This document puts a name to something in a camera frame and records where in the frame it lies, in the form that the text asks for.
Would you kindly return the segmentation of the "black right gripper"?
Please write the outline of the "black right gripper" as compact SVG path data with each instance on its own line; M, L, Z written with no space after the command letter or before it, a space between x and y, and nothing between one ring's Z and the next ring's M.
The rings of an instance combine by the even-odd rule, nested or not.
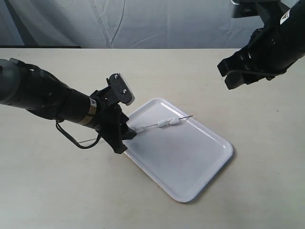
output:
M221 60L217 68L229 90L246 84L255 83L261 79L272 80L278 75L286 73L288 64L281 66L281 61L274 57L267 58L266 52L257 55L250 53L246 47L235 52L232 56Z

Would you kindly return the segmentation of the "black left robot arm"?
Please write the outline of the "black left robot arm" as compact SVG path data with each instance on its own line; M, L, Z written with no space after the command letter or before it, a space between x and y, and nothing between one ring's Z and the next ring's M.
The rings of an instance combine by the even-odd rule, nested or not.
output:
M54 120L57 130L80 149L89 149L103 139L114 153L127 150L124 140L136 137L120 104L131 105L134 95L120 73L106 79L107 87L83 94L40 67L11 58L0 61L0 103L18 107L38 117ZM61 126L76 123L97 132L97 138L82 146Z

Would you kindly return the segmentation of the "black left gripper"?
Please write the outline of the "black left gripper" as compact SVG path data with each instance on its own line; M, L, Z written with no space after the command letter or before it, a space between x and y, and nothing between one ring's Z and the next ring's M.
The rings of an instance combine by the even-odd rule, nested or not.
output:
M131 140L137 133L126 124L119 100L112 89L96 90L91 96L98 103L98 111L93 119L93 129L113 149L114 153L122 154L127 150L123 140Z

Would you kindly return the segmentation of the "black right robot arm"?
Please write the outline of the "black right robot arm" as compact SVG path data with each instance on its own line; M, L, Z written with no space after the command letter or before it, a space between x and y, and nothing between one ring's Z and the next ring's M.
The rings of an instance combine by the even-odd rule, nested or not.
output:
M288 7L280 0L234 0L232 18L259 16L264 23L246 46L217 68L229 90L286 73L305 55L305 2Z

